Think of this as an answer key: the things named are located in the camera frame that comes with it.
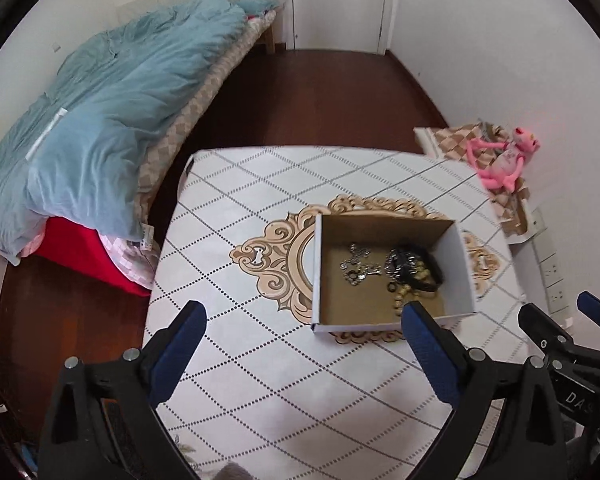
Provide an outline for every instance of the electrical socket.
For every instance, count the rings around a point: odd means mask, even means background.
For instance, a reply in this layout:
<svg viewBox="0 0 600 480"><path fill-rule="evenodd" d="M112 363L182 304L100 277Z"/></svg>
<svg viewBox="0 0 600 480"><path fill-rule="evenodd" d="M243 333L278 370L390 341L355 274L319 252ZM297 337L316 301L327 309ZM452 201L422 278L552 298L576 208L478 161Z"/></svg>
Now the electrical socket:
<svg viewBox="0 0 600 480"><path fill-rule="evenodd" d="M558 257L555 254L540 264L540 271L542 272L544 288L549 288L562 279L560 269L558 268Z"/></svg>
<svg viewBox="0 0 600 480"><path fill-rule="evenodd" d="M567 300L562 286L563 283L564 282L554 283L546 290L547 299L549 300L549 314L558 312L567 306Z"/></svg>

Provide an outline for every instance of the screw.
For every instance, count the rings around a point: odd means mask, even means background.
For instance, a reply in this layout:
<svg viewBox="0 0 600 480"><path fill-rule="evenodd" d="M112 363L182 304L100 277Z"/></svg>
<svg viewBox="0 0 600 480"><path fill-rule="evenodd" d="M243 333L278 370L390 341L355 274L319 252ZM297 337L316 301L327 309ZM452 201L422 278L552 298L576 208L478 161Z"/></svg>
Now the screw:
<svg viewBox="0 0 600 480"><path fill-rule="evenodd" d="M541 358L539 358L537 355L532 355L529 358L529 362L531 363L533 368L542 368L544 366L544 361L542 361Z"/></svg>
<svg viewBox="0 0 600 480"><path fill-rule="evenodd" d="M487 354L485 354L484 351L480 350L479 348L471 348L469 350L469 357L474 361L480 362L486 359Z"/></svg>
<svg viewBox="0 0 600 480"><path fill-rule="evenodd" d="M75 356L69 357L64 362L64 367L69 368L69 370L70 370L71 368L75 368L78 365L78 362L80 362L80 359L78 359L77 357L75 357Z"/></svg>
<svg viewBox="0 0 600 480"><path fill-rule="evenodd" d="M137 348L128 348L122 354L122 358L125 361L135 361L140 357L140 351Z"/></svg>

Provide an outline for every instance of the pink stuffed toy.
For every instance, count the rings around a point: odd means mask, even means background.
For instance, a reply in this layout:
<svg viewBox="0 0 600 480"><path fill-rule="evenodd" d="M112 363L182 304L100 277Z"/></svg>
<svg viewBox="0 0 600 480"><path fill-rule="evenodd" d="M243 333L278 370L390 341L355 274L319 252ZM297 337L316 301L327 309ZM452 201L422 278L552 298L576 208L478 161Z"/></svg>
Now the pink stuffed toy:
<svg viewBox="0 0 600 480"><path fill-rule="evenodd" d="M477 167L474 150L494 148L504 150L488 168L480 170ZM510 193L516 189L516 180L522 173L522 167L540 148L540 142L534 134L516 128L512 140L507 142L486 142L482 139L471 139L466 144L466 158L475 169L486 189L503 187Z"/></svg>

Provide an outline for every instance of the white tablecloth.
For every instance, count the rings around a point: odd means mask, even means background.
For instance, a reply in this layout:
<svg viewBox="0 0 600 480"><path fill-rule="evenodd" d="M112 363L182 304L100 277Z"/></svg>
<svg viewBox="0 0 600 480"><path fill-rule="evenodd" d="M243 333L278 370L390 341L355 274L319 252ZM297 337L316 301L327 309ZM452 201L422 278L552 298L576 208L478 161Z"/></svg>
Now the white tablecloth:
<svg viewBox="0 0 600 480"><path fill-rule="evenodd" d="M400 333L314 335L313 218L356 210L461 222L479 313L452 329L523 362L523 302L487 194L462 162L353 148L199 152L158 264L148 340L189 300L206 334L157 409L202 478L237 462L265 479L402 480L449 413ZM492 407L462 476L497 419Z"/></svg>

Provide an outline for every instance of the black bracelet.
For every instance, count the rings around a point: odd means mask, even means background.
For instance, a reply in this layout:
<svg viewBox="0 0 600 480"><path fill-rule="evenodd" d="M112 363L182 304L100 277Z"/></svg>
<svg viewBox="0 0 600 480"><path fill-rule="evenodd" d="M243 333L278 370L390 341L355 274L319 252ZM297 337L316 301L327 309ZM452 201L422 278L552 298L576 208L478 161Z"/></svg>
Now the black bracelet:
<svg viewBox="0 0 600 480"><path fill-rule="evenodd" d="M429 270L434 283L427 283L415 277L419 272L419 262ZM409 285L413 290L436 292L443 283L442 271L435 258L425 248L415 244L392 249L386 258L384 269L393 280Z"/></svg>

